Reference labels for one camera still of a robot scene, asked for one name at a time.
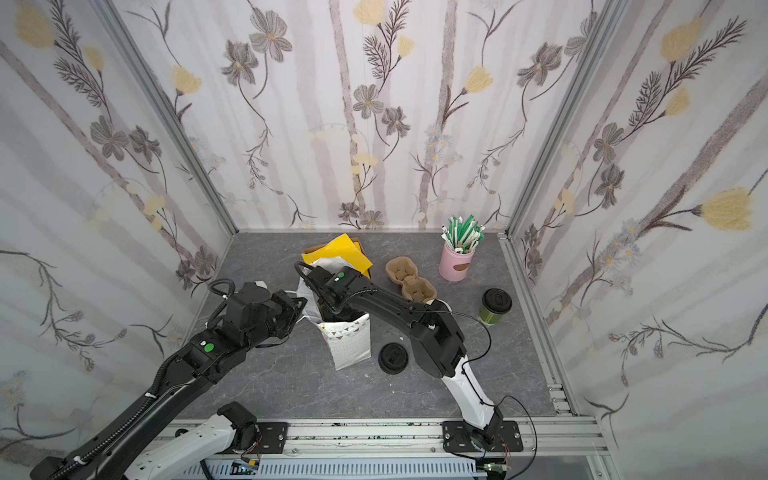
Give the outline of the black cup lid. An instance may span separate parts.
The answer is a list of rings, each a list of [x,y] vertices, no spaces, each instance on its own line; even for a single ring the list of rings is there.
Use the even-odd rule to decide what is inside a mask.
[[[500,288],[487,289],[482,295],[483,307],[492,314],[505,315],[513,305],[511,296]]]

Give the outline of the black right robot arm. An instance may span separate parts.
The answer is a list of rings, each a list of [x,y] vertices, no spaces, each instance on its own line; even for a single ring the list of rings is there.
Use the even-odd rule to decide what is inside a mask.
[[[332,316],[367,313],[408,337],[415,363],[443,382],[461,413],[461,422],[444,424],[445,451],[468,456],[473,450],[488,454],[524,450],[517,424],[504,419],[500,404],[476,379],[465,336],[448,307],[407,300],[379,288],[352,267],[333,273],[297,262],[295,269]]]

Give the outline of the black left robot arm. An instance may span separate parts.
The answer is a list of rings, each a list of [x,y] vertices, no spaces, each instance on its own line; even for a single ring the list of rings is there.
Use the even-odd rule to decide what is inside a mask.
[[[285,340],[307,304],[284,290],[230,279],[208,285],[221,303],[203,331],[158,367],[147,390],[107,427],[63,458],[47,457],[32,479],[126,479],[131,465],[188,405],[243,363],[267,340]]]

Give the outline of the cartoon print paper bag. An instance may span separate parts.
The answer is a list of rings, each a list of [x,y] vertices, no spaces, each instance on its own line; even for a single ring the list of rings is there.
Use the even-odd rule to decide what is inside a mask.
[[[313,293],[308,283],[300,278],[297,297],[307,299],[303,318],[313,324],[327,345],[337,371],[355,365],[371,356],[370,315],[344,307],[340,317],[335,317],[320,297]]]

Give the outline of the black plastic cup lids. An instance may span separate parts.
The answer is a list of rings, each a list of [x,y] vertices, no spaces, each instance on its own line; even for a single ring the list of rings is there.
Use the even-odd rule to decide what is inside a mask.
[[[389,375],[402,373],[406,369],[408,362],[408,351],[400,343],[387,343],[380,349],[378,354],[380,369]]]

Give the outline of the green paper cup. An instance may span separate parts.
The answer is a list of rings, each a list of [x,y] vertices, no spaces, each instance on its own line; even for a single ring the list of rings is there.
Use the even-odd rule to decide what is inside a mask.
[[[479,311],[480,320],[486,325],[495,325],[511,310],[511,308],[496,308],[483,304]]]

